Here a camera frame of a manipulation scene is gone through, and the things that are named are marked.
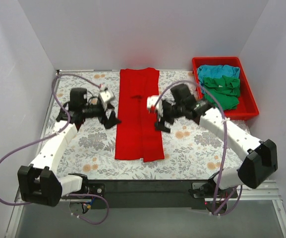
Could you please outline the red t shirt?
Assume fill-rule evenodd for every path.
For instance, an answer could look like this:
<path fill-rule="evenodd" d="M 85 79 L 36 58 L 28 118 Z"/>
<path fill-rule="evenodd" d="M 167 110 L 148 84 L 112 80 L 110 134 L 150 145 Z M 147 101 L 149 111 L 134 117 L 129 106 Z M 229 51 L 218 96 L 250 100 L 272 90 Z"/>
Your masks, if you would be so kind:
<path fill-rule="evenodd" d="M 160 72 L 154 68 L 120 71 L 115 159 L 153 162 L 165 158 L 157 115 L 147 110 L 147 98 L 158 95 Z"/>

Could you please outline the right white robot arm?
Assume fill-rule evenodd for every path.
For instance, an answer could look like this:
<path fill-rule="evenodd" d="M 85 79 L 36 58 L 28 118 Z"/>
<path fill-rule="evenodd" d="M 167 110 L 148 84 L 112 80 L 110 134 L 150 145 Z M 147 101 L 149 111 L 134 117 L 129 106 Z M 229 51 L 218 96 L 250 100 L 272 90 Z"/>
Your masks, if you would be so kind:
<path fill-rule="evenodd" d="M 223 140 L 242 160 L 239 168 L 216 172 L 199 188 L 191 189 L 192 195 L 219 197 L 227 189 L 240 185 L 256 189 L 278 169 L 277 147 L 272 140 L 262 141 L 248 134 L 208 100 L 196 100 L 186 84 L 178 84 L 170 91 L 174 98 L 172 103 L 161 96 L 147 98 L 147 110 L 157 113 L 156 130 L 169 133 L 171 130 L 165 124 L 173 124 L 175 119 L 185 117 Z"/>

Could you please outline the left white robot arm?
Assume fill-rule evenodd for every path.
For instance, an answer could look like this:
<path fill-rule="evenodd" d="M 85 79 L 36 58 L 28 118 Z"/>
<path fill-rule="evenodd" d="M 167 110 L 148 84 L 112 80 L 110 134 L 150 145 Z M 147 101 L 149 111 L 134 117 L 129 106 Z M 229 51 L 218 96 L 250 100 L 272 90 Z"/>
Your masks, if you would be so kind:
<path fill-rule="evenodd" d="M 74 173 L 58 178 L 59 162 L 86 119 L 98 118 L 105 129 L 121 122 L 111 104 L 115 96 L 105 86 L 100 86 L 95 104 L 88 102 L 85 88 L 71 89 L 69 98 L 60 107 L 53 127 L 54 136 L 45 143 L 30 165 L 21 166 L 17 172 L 21 198 L 25 202 L 55 207 L 63 196 L 71 193 L 85 198 L 90 191 L 87 177 Z"/>

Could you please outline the floral table mat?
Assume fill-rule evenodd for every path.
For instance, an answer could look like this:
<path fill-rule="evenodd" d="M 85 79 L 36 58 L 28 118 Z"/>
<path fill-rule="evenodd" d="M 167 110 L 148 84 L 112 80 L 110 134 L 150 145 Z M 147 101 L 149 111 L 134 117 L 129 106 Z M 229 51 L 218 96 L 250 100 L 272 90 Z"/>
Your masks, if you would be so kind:
<path fill-rule="evenodd" d="M 119 72 L 107 72 L 105 76 L 96 72 L 79 73 L 95 83 L 104 83 L 119 97 Z M 195 81 L 189 71 L 161 71 L 159 92 L 178 80 Z M 96 88 L 75 76 L 62 76 L 57 86 L 57 97 L 65 103 L 70 89 L 87 88 L 96 93 Z M 87 119 L 78 134 L 69 143 L 59 162 L 57 175 L 81 173 L 89 179 L 207 179 L 220 169 L 223 141 L 190 120 L 177 119 L 171 133 L 162 132 L 163 160 L 116 160 L 116 127 L 105 130 L 98 119 Z"/>

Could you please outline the blue t shirt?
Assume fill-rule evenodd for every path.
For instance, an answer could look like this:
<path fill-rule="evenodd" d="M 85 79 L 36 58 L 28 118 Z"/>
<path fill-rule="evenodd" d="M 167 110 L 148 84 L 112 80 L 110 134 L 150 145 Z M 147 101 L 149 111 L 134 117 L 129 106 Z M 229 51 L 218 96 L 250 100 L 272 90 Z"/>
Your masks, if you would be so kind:
<path fill-rule="evenodd" d="M 240 68 L 230 65 L 201 65 L 197 69 L 200 84 L 204 87 L 204 78 L 220 78 L 223 75 L 239 78 Z"/>

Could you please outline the green t shirt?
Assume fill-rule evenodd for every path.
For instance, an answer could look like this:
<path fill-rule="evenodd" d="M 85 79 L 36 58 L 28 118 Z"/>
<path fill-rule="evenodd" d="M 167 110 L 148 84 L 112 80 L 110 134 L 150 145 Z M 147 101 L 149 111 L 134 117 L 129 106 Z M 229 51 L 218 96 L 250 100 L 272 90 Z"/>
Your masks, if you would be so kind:
<path fill-rule="evenodd" d="M 240 79 L 223 75 L 204 78 L 205 89 L 220 103 L 223 110 L 235 110 L 239 104 Z"/>

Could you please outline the red plastic bin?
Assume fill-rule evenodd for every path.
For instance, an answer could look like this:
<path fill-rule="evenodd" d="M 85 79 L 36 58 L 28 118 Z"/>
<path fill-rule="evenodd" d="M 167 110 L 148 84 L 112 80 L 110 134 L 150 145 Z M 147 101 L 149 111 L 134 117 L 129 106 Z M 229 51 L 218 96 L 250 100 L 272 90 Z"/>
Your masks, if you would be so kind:
<path fill-rule="evenodd" d="M 230 65 L 240 68 L 239 104 L 234 110 L 225 110 L 225 115 L 233 120 L 249 120 L 259 115 L 259 111 L 238 57 L 194 57 L 192 59 L 195 81 L 199 83 L 197 69 L 201 65 Z"/>

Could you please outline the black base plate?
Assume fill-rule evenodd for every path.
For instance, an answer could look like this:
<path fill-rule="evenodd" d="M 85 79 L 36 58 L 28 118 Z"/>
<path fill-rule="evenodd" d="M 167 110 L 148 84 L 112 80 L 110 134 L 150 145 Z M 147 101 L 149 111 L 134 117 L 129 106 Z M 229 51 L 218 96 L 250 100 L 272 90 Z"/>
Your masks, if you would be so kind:
<path fill-rule="evenodd" d="M 62 199 L 89 201 L 94 209 L 105 208 L 191 208 L 205 210 L 206 198 L 213 198 L 215 185 L 209 180 L 85 180 L 81 190 Z"/>

